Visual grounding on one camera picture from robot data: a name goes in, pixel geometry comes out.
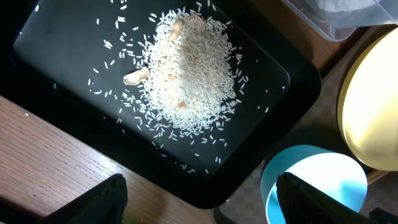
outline baking tray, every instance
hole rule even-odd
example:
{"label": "baking tray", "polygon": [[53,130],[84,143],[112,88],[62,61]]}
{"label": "baking tray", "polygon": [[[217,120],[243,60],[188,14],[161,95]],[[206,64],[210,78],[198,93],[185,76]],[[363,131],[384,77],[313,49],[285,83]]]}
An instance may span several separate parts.
{"label": "baking tray", "polygon": [[[226,139],[227,147],[210,142],[191,146],[190,138],[175,142],[167,139],[171,130],[161,141],[152,139],[153,133],[137,130],[132,110],[124,108],[124,113],[118,113],[122,102],[93,94],[99,89],[112,89],[121,98],[126,89],[121,79],[135,66],[132,58],[118,58],[125,44],[118,41],[122,32],[128,33],[127,38],[134,39],[138,47],[143,34],[154,33],[155,24],[148,20],[150,13],[160,15],[184,6],[197,9],[196,1],[128,0],[127,9],[121,11],[122,5],[116,1],[41,0],[39,10],[33,11],[32,5],[33,12],[25,15],[28,19],[24,26],[14,30],[12,75],[3,76],[1,94],[188,203],[216,207],[311,107],[321,84],[317,69],[251,3],[213,1],[216,12],[207,8],[206,1],[201,3],[204,17],[233,22],[228,35],[233,45],[242,47],[239,68],[249,77],[245,94],[238,97],[243,103],[230,116],[232,120],[223,132],[211,133],[216,139]],[[114,26],[118,16],[126,17],[119,30]],[[133,32],[135,26],[140,28]],[[103,39],[118,50],[103,47]],[[105,69],[104,61],[113,59],[112,69]],[[235,70],[236,63],[230,63]],[[94,85],[87,85],[89,78]],[[127,89],[138,92],[134,87]],[[115,125],[118,118],[123,123]],[[203,136],[196,136],[197,141],[209,135],[207,130]],[[151,141],[164,147],[156,149]],[[222,158],[222,163],[215,163],[215,157]]]}

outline transparent plastic box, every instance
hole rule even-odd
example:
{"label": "transparent plastic box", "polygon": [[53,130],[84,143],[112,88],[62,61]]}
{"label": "transparent plastic box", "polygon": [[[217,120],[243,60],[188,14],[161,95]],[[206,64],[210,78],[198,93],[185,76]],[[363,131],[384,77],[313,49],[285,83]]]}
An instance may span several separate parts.
{"label": "transparent plastic box", "polygon": [[341,41],[357,27],[398,24],[398,0],[282,0],[326,40]]}

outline light blue bowl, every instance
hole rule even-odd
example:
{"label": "light blue bowl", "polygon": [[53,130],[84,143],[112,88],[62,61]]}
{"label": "light blue bowl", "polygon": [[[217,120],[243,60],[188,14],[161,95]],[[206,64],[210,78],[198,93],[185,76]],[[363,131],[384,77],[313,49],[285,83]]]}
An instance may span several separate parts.
{"label": "light blue bowl", "polygon": [[278,153],[261,176],[261,195],[269,224],[285,224],[280,209],[276,180],[291,172],[346,207],[359,212],[366,198],[368,182],[362,167],[352,158],[315,146],[294,146]]}

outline wooden surface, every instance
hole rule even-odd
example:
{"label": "wooden surface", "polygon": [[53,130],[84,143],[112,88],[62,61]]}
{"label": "wooden surface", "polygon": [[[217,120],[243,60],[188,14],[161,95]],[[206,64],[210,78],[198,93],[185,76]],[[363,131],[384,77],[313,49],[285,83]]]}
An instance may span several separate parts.
{"label": "wooden surface", "polygon": [[[280,0],[253,0],[322,74],[365,29],[327,42]],[[209,210],[181,201],[0,96],[0,198],[46,216],[115,173],[127,180],[125,218],[140,223],[211,223]]]}

